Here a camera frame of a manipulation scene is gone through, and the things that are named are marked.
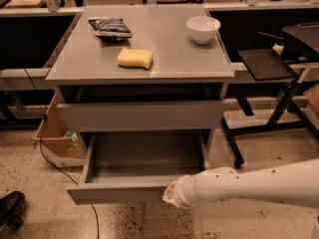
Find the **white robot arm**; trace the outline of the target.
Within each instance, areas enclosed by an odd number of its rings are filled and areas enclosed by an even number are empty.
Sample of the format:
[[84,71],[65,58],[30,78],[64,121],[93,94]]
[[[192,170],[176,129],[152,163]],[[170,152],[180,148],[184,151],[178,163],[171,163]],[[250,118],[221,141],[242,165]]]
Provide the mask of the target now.
[[319,159],[241,173],[228,166],[210,169],[179,177],[162,195],[184,209],[235,198],[318,209]]

